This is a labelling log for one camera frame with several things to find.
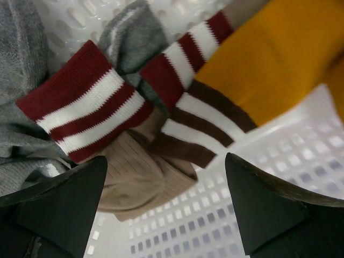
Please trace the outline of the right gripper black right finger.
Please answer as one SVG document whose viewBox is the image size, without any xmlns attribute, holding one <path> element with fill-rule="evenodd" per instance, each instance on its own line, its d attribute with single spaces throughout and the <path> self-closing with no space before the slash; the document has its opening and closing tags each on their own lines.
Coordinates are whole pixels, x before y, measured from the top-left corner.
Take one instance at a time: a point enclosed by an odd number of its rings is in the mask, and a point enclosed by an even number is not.
<svg viewBox="0 0 344 258">
<path fill-rule="evenodd" d="M 343 257 L 343 200 L 306 190 L 228 153 L 227 184 L 249 257 Z"/>
</svg>

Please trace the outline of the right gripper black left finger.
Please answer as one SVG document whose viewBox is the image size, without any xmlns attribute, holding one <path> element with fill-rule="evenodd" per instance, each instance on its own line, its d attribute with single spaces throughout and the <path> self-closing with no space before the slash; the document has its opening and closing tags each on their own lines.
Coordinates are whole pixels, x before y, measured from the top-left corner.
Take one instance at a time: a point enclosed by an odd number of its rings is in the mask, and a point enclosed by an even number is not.
<svg viewBox="0 0 344 258">
<path fill-rule="evenodd" d="M 83 257 L 107 168 L 97 156 L 2 196 L 1 257 Z"/>
</svg>

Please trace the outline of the mustard sock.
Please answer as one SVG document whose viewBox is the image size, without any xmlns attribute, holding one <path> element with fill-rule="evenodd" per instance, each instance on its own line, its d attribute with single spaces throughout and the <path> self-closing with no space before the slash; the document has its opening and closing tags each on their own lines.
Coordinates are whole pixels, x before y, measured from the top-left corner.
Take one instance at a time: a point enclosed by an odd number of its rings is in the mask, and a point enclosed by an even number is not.
<svg viewBox="0 0 344 258">
<path fill-rule="evenodd" d="M 236 29 L 196 73 L 153 153 L 205 168 L 326 84 L 343 116 L 343 1 L 239 1 Z"/>
</svg>

